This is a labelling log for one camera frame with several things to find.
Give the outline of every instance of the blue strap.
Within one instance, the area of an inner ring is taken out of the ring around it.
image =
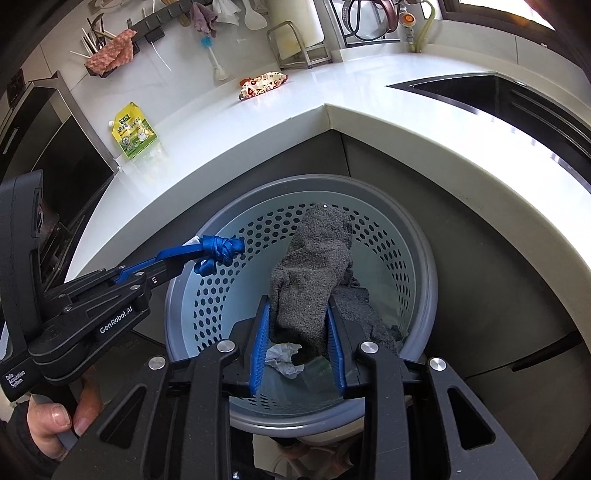
[[[225,267],[230,267],[234,257],[246,251],[243,238],[224,238],[221,236],[204,235],[201,245],[206,253],[206,258],[201,263],[195,263],[193,271],[202,277],[217,273],[216,262]]]
[[[246,251],[243,238],[224,238],[215,235],[205,235],[200,243],[192,245],[179,245],[178,247],[162,250],[156,257],[140,264],[133,265],[123,270],[116,283],[123,283],[135,272],[166,258],[188,256],[189,260],[195,260],[194,272],[203,277],[217,273],[216,262],[230,267],[234,257]]]

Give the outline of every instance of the metal pin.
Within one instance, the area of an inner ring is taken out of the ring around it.
[[[234,350],[236,348],[236,344],[234,342],[232,342],[231,340],[222,340],[221,342],[218,343],[217,345],[217,349],[218,351],[220,351],[221,353],[228,353],[231,352],[232,350]]]
[[[166,359],[163,356],[154,356],[148,362],[150,370],[160,370],[164,365],[166,365]]]
[[[361,344],[361,350],[365,353],[375,353],[379,350],[378,344],[374,342],[363,342]]]
[[[443,358],[431,358],[429,360],[429,366],[436,372],[443,372],[447,368],[447,363]]]

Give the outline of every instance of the pink cloth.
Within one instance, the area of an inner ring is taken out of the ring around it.
[[[191,18],[197,31],[203,32],[212,38],[216,37],[214,24],[217,20],[217,14],[211,8],[195,2],[191,7]]]
[[[129,63],[134,58],[134,46],[131,39],[136,33],[129,28],[123,30],[106,46],[86,60],[85,65],[98,75],[103,75],[104,72]]]

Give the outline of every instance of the yellow snack bag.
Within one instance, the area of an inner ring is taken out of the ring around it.
[[[142,110],[133,102],[116,115],[112,133],[130,160],[157,138]]]

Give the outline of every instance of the window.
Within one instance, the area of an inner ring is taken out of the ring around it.
[[[552,26],[525,0],[439,0],[439,4],[446,20],[504,30],[541,44],[575,62],[572,53]]]
[[[475,5],[477,7],[495,8],[503,12],[519,15],[520,17],[526,18],[527,20],[532,20],[545,27],[552,28],[552,25],[544,20],[538,14],[538,12],[531,8],[525,2],[525,0],[460,0],[460,3]]]

